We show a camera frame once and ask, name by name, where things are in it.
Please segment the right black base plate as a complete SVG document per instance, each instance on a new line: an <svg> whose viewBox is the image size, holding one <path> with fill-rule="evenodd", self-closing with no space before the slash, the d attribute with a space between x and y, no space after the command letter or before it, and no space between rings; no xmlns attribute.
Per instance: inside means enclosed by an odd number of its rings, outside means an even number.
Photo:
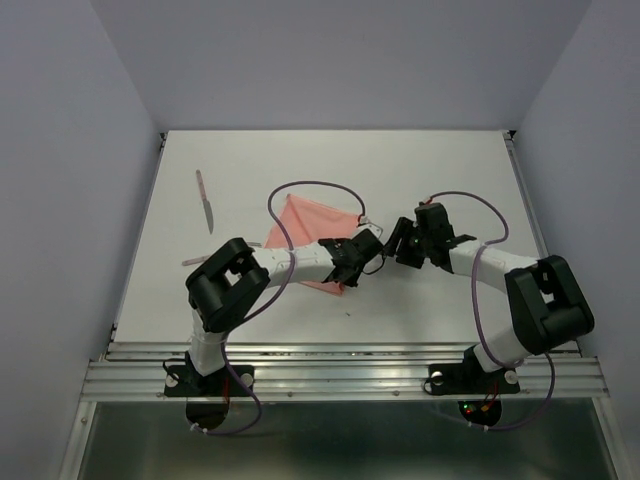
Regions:
<svg viewBox="0 0 640 480"><path fill-rule="evenodd" d="M422 388L432 396L520 392L520 384L514 370L499 369L485 372L481 367L465 366L463 363L440 363L429 365L427 372Z"/></svg>

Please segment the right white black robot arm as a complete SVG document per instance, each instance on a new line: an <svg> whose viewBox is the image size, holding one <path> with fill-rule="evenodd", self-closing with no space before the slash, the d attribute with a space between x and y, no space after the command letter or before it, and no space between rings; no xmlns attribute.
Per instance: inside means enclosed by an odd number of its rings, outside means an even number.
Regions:
<svg viewBox="0 0 640 480"><path fill-rule="evenodd" d="M425 261L448 273L471 279L474 322L479 343L465 354L460 366L463 384L482 390L496 378L496 370L512 368L593 331L594 315L568 264L561 256L514 255L457 235L440 203L421 204L415 218L400 218L384 246L384 255L419 269ZM508 300L511 320L488 337L479 318L477 284L481 282Z"/></svg>

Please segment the pink handled fork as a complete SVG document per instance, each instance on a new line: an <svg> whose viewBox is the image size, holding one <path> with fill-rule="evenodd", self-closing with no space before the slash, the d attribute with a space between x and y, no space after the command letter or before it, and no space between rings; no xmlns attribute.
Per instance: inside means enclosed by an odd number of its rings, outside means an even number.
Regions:
<svg viewBox="0 0 640 480"><path fill-rule="evenodd" d="M262 248L262 244L258 243L258 242L247 242L247 245L252 247L252 248ZM189 266L194 266L194 265L199 265L204 263L209 257L211 256L211 254L209 255L204 255L204 256L199 256L199 257L195 257L195 258L190 258L190 259L186 259L183 260L181 262L181 266L183 267L189 267Z"/></svg>

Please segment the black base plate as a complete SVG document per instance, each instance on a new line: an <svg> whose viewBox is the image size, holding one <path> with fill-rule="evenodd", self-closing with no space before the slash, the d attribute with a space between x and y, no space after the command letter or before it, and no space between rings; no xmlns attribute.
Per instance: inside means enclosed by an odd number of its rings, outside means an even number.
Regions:
<svg viewBox="0 0 640 480"><path fill-rule="evenodd" d="M432 396L520 392L520 384L514 370L499 369L485 372L481 367L465 366L463 363L440 363L429 365L427 372L422 388Z"/></svg>
<svg viewBox="0 0 640 480"><path fill-rule="evenodd" d="M195 368L186 362L163 363L165 384L163 394L172 398L231 398L248 397L253 391L255 369L251 365L233 366L235 378L223 366L220 370L207 375L200 375Z"/></svg>

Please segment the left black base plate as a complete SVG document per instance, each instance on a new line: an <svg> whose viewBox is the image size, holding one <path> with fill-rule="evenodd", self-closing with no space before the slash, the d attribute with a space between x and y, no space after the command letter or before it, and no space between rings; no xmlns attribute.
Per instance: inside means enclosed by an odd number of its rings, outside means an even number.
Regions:
<svg viewBox="0 0 640 480"><path fill-rule="evenodd" d="M172 398L231 398L248 397L253 391L255 369L251 365L233 366L235 378L223 366L220 370L207 375L200 375L195 368L186 362L163 363L165 384L163 394Z"/></svg>

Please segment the aluminium rail frame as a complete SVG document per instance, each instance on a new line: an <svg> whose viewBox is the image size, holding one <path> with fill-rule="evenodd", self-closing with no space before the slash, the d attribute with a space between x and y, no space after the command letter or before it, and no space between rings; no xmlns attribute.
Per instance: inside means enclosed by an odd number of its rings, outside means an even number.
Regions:
<svg viewBox="0 0 640 480"><path fill-rule="evenodd" d="M207 228L196 170L214 219ZM389 262L333 296L290 286L236 330L230 360L255 369L262 408L230 406L213 437L169 398L163 363L187 349L193 266L225 241L266 239L288 194L365 213L390 233L437 194L460 233L510 236L547 252L500 131L171 131L167 134L111 342L87 368L64 479L633 479L597 359L575 343L519 369L503 420L465 425L453 398L422 388L428 366L476 340L468 279Z"/></svg>

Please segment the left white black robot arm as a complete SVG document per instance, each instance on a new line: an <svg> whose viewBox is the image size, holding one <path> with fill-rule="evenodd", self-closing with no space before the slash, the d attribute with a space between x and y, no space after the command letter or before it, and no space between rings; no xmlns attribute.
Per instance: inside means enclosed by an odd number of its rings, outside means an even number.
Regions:
<svg viewBox="0 0 640 480"><path fill-rule="evenodd" d="M242 238L226 242L185 282L194 312L188 382L202 394L221 386L223 343L249 321L265 290L274 288L281 295L288 284L305 282L355 287L365 266L382 251L368 227L350 238L325 238L293 249L254 248Z"/></svg>

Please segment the pink handled knife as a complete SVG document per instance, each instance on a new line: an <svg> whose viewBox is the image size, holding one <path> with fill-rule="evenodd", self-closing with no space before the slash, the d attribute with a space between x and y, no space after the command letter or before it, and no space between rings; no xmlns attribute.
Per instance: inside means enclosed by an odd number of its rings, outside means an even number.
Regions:
<svg viewBox="0 0 640 480"><path fill-rule="evenodd" d="M214 229L213 211L212 211L211 203L207 197L204 178L203 178L202 172L199 169L196 170L196 179L197 179L201 203L204 210L207 228L209 233L212 234Z"/></svg>

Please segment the pink cloth napkin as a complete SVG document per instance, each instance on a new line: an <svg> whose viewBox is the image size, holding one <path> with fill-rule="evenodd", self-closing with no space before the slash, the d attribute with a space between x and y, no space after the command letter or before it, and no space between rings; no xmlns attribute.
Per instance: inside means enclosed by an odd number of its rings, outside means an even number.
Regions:
<svg viewBox="0 0 640 480"><path fill-rule="evenodd" d="M291 237L293 246L300 247L324 238L351 237L358 226L359 214L288 194L279 220ZM263 245L264 248L287 246L284 234L277 225L271 228ZM336 296L341 296L345 289L341 283L303 284Z"/></svg>

